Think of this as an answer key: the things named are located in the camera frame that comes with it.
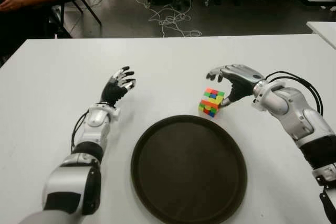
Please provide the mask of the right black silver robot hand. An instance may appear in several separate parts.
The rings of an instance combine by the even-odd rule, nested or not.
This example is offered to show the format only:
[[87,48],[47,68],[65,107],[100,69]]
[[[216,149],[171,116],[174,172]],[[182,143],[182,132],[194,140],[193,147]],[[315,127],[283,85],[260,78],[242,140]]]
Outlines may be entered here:
[[219,105],[220,108],[230,105],[244,97],[253,95],[254,88],[259,82],[264,82],[265,77],[258,71],[240,64],[225,65],[210,70],[206,79],[217,79],[222,82],[227,79],[232,84],[230,94]]

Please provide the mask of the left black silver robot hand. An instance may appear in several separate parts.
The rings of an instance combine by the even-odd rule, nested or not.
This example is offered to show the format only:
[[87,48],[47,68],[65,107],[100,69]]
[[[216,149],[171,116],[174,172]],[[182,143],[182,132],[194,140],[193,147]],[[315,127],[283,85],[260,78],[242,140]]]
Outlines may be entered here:
[[100,103],[114,106],[126,93],[133,89],[136,85],[134,71],[130,71],[130,67],[122,67],[114,73],[106,83],[100,98]]

